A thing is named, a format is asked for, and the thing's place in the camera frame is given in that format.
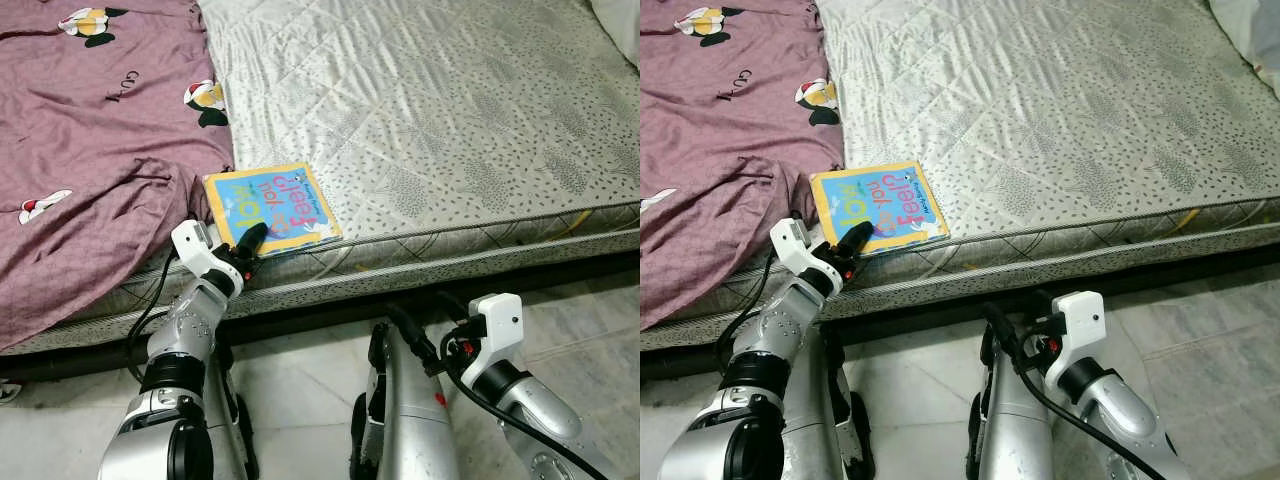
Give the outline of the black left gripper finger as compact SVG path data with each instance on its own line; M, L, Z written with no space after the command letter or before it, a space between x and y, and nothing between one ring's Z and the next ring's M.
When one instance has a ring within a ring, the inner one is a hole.
M251 225L236 244L236 259L242 262L251 262L259 257L269 234L269 227L260 221Z
M870 221L851 227L838 241L838 259L842 262L856 261L873 236L874 225Z

